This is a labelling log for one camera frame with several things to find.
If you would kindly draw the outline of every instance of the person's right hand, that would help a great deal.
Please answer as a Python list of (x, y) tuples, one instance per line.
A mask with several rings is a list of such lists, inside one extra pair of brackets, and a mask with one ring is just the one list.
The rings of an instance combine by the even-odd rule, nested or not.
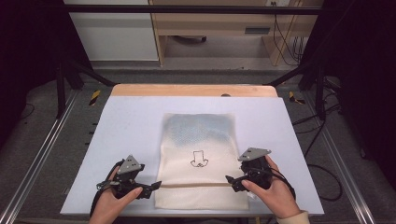
[[(265, 156), (265, 159), (267, 159), (272, 169), (279, 171), (277, 165), (269, 156)], [(288, 186), (282, 180), (274, 176), (269, 189), (262, 189), (248, 180), (243, 180), (242, 185), (256, 194), (278, 218), (294, 217), (302, 213)]]

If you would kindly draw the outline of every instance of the cable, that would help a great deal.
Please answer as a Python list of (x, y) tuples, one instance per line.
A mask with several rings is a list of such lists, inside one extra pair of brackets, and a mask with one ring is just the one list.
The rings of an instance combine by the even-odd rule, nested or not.
[(272, 219), (274, 219), (274, 217), (270, 217), (270, 218), (268, 218), (268, 220), (265, 222), (265, 224), (270, 224), (270, 223), (271, 223), (271, 221), (272, 221)]
[(319, 192), (318, 192), (318, 196), (319, 196), (320, 199), (323, 199), (323, 200), (329, 201), (329, 202), (335, 202), (335, 201), (339, 200), (339, 199), (343, 196), (343, 186), (341, 185), (341, 181), (337, 178), (336, 175), (334, 175), (334, 174), (333, 174), (331, 171), (329, 171), (328, 169), (326, 169), (326, 168), (324, 168), (324, 167), (322, 167), (322, 166), (319, 166), (319, 165), (307, 164), (307, 166), (308, 166), (308, 167), (315, 167), (315, 168), (318, 168), (318, 169), (320, 169), (320, 170), (322, 170), (322, 171), (328, 173), (329, 175), (331, 175), (331, 176), (335, 179), (335, 181), (336, 181), (337, 184), (338, 184), (339, 191), (338, 191), (338, 195), (337, 195), (335, 198), (325, 198), (325, 197), (321, 196), (321, 195), (319, 194)]
[[(297, 52), (297, 42), (299, 38), (300, 38), (300, 46)], [(295, 36), (293, 41), (293, 55), (291, 57), (293, 57), (298, 63), (300, 63), (303, 57), (303, 47), (304, 47), (304, 38)]]
[(316, 127), (316, 128), (313, 128), (313, 129), (311, 129), (311, 130), (308, 130), (308, 131), (297, 132), (297, 134), (298, 134), (298, 133), (312, 133), (314, 130), (316, 130), (316, 129), (318, 129), (318, 128), (320, 128), (320, 126), (318, 126), (318, 127)]
[[(332, 96), (332, 95), (336, 95), (336, 94), (335, 94), (334, 92), (331, 92), (331, 93), (329, 93), (328, 95), (326, 95), (326, 96), (324, 97), (324, 100), (326, 100), (328, 97), (330, 97), (330, 96)], [(339, 107), (340, 107), (340, 104), (336, 104), (336, 105), (330, 106), (329, 108), (327, 108), (327, 109), (325, 110), (326, 115), (331, 114), (333, 111), (337, 110)], [(306, 122), (306, 121), (308, 121), (308, 120), (310, 120), (310, 119), (312, 119), (312, 118), (315, 118), (315, 117), (317, 117), (317, 116), (318, 116), (318, 114), (313, 115), (313, 116), (310, 116), (310, 117), (307, 117), (307, 118), (305, 118), (305, 119), (299, 119), (299, 120), (293, 122), (292, 125), (294, 126), (294, 125), (297, 125), (297, 124), (304, 123), (304, 122)], [(311, 131), (307, 131), (307, 132), (306, 132), (306, 133), (308, 133), (308, 132), (314, 131), (315, 129), (319, 129), (319, 130), (317, 131), (317, 133), (315, 134), (313, 140), (311, 141), (311, 143), (310, 143), (308, 149), (307, 149), (306, 152), (304, 153), (304, 158), (305, 158), (305, 159), (306, 159), (306, 157), (307, 157), (309, 151), (311, 150), (312, 146), (314, 145), (315, 141), (317, 140), (317, 138), (318, 138), (320, 132), (322, 131), (322, 129), (323, 129), (325, 123), (326, 123), (326, 119), (323, 120), (323, 122), (321, 123), (321, 125), (318, 126), (317, 128), (314, 128), (314, 129), (312, 129)], [(320, 193), (318, 192), (318, 196), (319, 196), (320, 199), (325, 200), (325, 201), (328, 201), (328, 202), (335, 202), (335, 201), (339, 200), (339, 199), (342, 197), (342, 195), (343, 195), (342, 184), (341, 184), (340, 180), (337, 178), (337, 176), (336, 176), (335, 174), (333, 174), (333, 173), (332, 173), (331, 171), (329, 171), (328, 169), (326, 169), (326, 168), (324, 168), (324, 167), (322, 167), (322, 166), (319, 166), (319, 165), (307, 164), (307, 166), (308, 166), (308, 167), (315, 167), (315, 168), (318, 168), (318, 169), (320, 169), (320, 170), (322, 170), (322, 171), (328, 173), (329, 175), (332, 176), (332, 178), (335, 179), (335, 181), (336, 181), (336, 183), (337, 183), (337, 185), (338, 185), (339, 191), (338, 191), (338, 195), (337, 195), (336, 197), (334, 197), (334, 198), (323, 197), (323, 196), (321, 196)]]
[(275, 14), (274, 16), (275, 16), (275, 22), (274, 22), (274, 35), (273, 35), (273, 39), (274, 39), (274, 44), (275, 44), (277, 50), (279, 51), (280, 56), (281, 56), (282, 59), (283, 59), (283, 62), (285, 62), (285, 64), (287, 64), (287, 65), (299, 65), (299, 64), (297, 64), (297, 63), (296, 63), (296, 64), (293, 64), (293, 63), (288, 63), (288, 62), (286, 62), (286, 59), (285, 59), (285, 57), (283, 56), (282, 50), (280, 50), (279, 46), (277, 45), (276, 40), (275, 40), (275, 31), (276, 31), (276, 27), (277, 27), (277, 29), (278, 29), (280, 35), (282, 36), (282, 39), (283, 39), (283, 41), (284, 41), (284, 43), (285, 43), (285, 45), (286, 45), (286, 48), (287, 48), (288, 51), (289, 51), (289, 54), (290, 54), (291, 58), (292, 58), (294, 61), (296, 61), (296, 60), (293, 58), (293, 56), (292, 56), (292, 54), (291, 54), (291, 52), (290, 52), (290, 49), (289, 49), (288, 43), (286, 43), (285, 37), (282, 35), (282, 32), (281, 32), (280, 29), (279, 29), (279, 26), (278, 26), (278, 24), (277, 24), (276, 14)]
[(306, 152), (304, 153), (304, 158), (306, 158), (306, 156), (308, 155), (308, 152), (311, 150), (312, 146), (314, 145), (315, 141), (317, 140), (317, 138), (318, 138), (318, 136), (319, 136), (321, 130), (323, 129), (325, 123), (326, 123), (326, 119), (323, 120), (323, 123), (320, 125), (317, 134), (315, 134), (314, 139), (311, 141), (311, 144), (309, 144), (308, 149), (307, 149)]
[[(281, 31), (280, 28), (279, 28), (279, 24), (277, 23), (277, 15), (274, 14), (274, 17), (275, 17), (275, 21), (274, 21), (273, 39), (274, 39), (274, 44), (275, 44), (277, 50), (278, 50), (279, 53), (280, 53), (280, 56), (282, 57), (283, 61), (284, 61), (285, 64), (287, 64), (287, 65), (300, 65), (299, 60), (298, 60), (296, 57), (294, 57), (294, 55), (291, 53), (290, 48), (289, 48), (289, 45), (288, 45), (288, 42), (287, 42), (286, 38), (283, 36), (282, 31)], [(276, 28), (277, 28), (277, 30), (279, 31), (280, 36), (282, 37), (283, 42), (285, 43), (286, 48), (288, 49), (288, 52), (289, 52), (291, 58), (292, 58), (295, 62), (297, 62), (297, 64), (292, 64), (292, 63), (286, 62), (286, 59), (285, 59), (285, 57), (284, 57), (284, 55), (283, 55), (283, 53), (282, 53), (282, 50), (279, 48), (279, 46), (278, 46), (277, 43), (276, 43), (276, 39), (275, 39)]]
[(290, 190), (290, 193), (292, 194), (294, 200), (296, 199), (296, 192), (295, 192), (294, 188), (291, 186), (291, 184), (289, 183), (288, 179), (286, 179), (286, 177), (284, 175), (282, 175), (278, 170), (270, 168), (272, 171), (276, 171), (279, 175), (276, 175), (273, 172), (269, 172), (267, 170), (262, 170), (262, 169), (257, 169), (257, 168), (251, 168), (250, 167), (248, 169), (250, 171), (256, 171), (256, 172), (259, 172), (259, 173), (263, 172), (265, 174), (268, 174), (268, 175), (271, 175), (271, 176), (274, 176), (274, 177), (278, 178), (279, 180), (281, 180), (283, 183), (285, 183), (288, 186), (288, 188)]

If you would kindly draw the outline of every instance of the wooden edge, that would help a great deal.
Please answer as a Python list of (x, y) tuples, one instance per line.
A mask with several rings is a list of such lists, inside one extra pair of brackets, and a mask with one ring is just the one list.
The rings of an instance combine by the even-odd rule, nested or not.
[[(149, 5), (154, 5), (152, 0), (148, 0), (148, 4)], [(163, 48), (163, 41), (160, 39), (160, 37), (158, 35), (156, 14), (155, 13), (150, 13), (150, 17), (151, 17), (152, 30), (153, 30), (154, 37), (155, 37), (155, 44), (156, 44), (156, 49), (157, 49), (158, 61), (160, 61), (160, 66), (163, 66), (165, 53), (164, 53), (164, 48)]]
[(230, 96), (277, 97), (273, 86), (118, 84), (111, 96)]

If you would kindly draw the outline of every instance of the table surface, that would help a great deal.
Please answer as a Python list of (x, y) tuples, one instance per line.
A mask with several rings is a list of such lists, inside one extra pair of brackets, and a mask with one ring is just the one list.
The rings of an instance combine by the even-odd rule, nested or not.
[[(232, 97), (219, 97), (223, 94)], [(88, 214), (96, 184), (103, 181), (115, 162), (129, 154), (146, 164), (136, 181), (154, 183), (160, 163), (164, 113), (233, 113), (239, 153), (248, 147), (271, 149), (272, 159), (295, 188), (300, 207), (311, 215), (324, 214), (283, 99), (277, 97), (273, 87), (152, 84), (114, 87), (61, 213)], [(121, 213), (136, 217), (257, 217), (266, 214), (271, 211), (254, 198), (249, 198), (249, 209), (241, 211), (168, 210), (155, 208), (153, 195), (148, 200), (134, 201)]]

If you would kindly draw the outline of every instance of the sleeve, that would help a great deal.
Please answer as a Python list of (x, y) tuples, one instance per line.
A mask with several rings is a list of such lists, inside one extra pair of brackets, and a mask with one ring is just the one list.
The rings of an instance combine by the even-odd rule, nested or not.
[(277, 218), (279, 224), (309, 224), (308, 213), (303, 211), (299, 215), (288, 218)]

